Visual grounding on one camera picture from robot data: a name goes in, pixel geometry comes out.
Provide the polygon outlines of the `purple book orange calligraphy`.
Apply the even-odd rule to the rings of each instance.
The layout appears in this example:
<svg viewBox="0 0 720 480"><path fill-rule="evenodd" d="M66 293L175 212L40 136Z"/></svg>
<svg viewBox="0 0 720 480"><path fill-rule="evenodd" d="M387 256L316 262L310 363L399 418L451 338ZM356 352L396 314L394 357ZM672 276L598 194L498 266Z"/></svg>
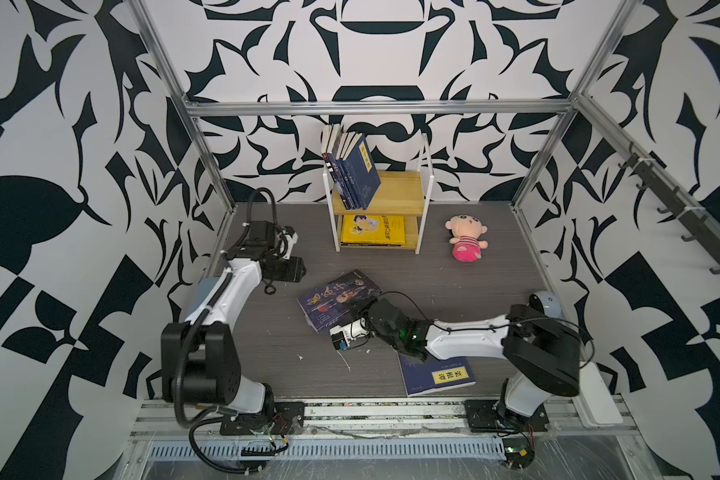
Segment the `purple book orange calligraphy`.
<svg viewBox="0 0 720 480"><path fill-rule="evenodd" d="M337 164L337 149L341 138L342 127L339 124L326 125L322 138L322 155L329 173L332 175L334 186L341 199L344 199L344 189L341 174Z"/></svg>

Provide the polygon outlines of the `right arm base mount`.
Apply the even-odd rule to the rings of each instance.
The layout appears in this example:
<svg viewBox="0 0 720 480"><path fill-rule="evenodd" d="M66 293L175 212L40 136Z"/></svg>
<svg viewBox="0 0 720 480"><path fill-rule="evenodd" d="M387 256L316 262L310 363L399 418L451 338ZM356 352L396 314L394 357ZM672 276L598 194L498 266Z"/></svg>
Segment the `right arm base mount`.
<svg viewBox="0 0 720 480"><path fill-rule="evenodd" d="M499 400L466 400L465 418L473 433L519 434L546 432L548 416L541 406L531 417L516 414Z"/></svg>

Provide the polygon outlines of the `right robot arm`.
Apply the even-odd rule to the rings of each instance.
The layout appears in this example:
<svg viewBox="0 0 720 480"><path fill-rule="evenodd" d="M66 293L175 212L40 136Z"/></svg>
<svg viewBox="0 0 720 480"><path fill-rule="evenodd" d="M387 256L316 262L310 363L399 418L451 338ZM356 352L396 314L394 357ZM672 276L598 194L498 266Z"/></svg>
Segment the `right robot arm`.
<svg viewBox="0 0 720 480"><path fill-rule="evenodd" d="M398 353L426 362L456 357L503 359L516 374L502 387L497 415L529 420L552 396L580 394L583 342L577 326L531 305L515 304L487 320L413 319L385 298L374 299L354 324Z"/></svg>

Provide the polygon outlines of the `yellow cartoon book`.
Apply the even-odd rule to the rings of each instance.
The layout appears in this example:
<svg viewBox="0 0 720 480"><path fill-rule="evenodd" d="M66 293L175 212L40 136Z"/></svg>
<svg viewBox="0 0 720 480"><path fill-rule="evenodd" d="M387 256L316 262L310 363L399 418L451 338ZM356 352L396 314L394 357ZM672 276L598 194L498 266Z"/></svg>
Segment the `yellow cartoon book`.
<svg viewBox="0 0 720 480"><path fill-rule="evenodd" d="M399 215L345 215L343 244L402 246L406 242L404 217Z"/></svg>

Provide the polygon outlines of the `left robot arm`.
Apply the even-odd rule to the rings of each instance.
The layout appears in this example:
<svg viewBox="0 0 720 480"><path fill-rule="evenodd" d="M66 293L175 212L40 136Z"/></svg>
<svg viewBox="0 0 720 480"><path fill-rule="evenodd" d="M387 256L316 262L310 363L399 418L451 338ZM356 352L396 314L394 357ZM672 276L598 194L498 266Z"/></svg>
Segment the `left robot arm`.
<svg viewBox="0 0 720 480"><path fill-rule="evenodd" d="M246 206L243 231L221 251L222 273L205 299L184 321L166 326L160 338L162 395L172 404L177 424L186 429L190 448L206 466L226 475L253 475L270 459L285 452L286 440L271 443L255 460L218 462L204 453L196 439L198 429L242 420L253 432L266 432L276 412L269 385L246 378L234 343L238 317L257 287L268 295L276 283L298 283L307 269L293 255L298 236L290 226L256 221Z"/></svg>

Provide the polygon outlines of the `navy book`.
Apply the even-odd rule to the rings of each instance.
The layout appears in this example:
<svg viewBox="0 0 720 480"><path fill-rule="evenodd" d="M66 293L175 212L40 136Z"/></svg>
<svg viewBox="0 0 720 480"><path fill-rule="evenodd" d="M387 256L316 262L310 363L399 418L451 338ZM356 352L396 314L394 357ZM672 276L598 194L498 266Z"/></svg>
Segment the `navy book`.
<svg viewBox="0 0 720 480"><path fill-rule="evenodd" d="M366 136L351 133L345 153L352 184L360 202L358 210L366 210L381 185Z"/></svg>
<svg viewBox="0 0 720 480"><path fill-rule="evenodd" d="M354 186L349 174L348 166L346 163L346 146L349 141L350 133L343 131L338 143L338 150L336 152L336 160L338 170L341 175L341 181L343 185L343 191L345 193L347 210L358 210L360 207L359 199L355 193Z"/></svg>
<svg viewBox="0 0 720 480"><path fill-rule="evenodd" d="M342 203L346 210L350 210L352 207L351 196L348 191L348 187L344 178L344 174L339 165L339 147L342 138L342 127L340 124L333 124L331 126L331 136L329 140L329 161L334 172L334 182L338 184L339 195L341 196Z"/></svg>
<svg viewBox="0 0 720 480"><path fill-rule="evenodd" d="M399 354L398 360L405 392L408 397L434 394L445 390L472 386L476 383L466 357L420 361Z"/></svg>

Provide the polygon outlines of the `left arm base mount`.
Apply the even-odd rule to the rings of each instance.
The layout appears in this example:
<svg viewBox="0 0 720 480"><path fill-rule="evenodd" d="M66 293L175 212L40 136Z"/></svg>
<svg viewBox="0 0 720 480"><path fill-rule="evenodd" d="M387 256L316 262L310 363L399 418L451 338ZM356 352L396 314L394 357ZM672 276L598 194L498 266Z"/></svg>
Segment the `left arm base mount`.
<svg viewBox="0 0 720 480"><path fill-rule="evenodd" d="M277 401L267 404L264 410L257 414L239 414L235 418L225 416L220 434L222 436L289 435L303 427L305 407L306 404L300 401Z"/></svg>

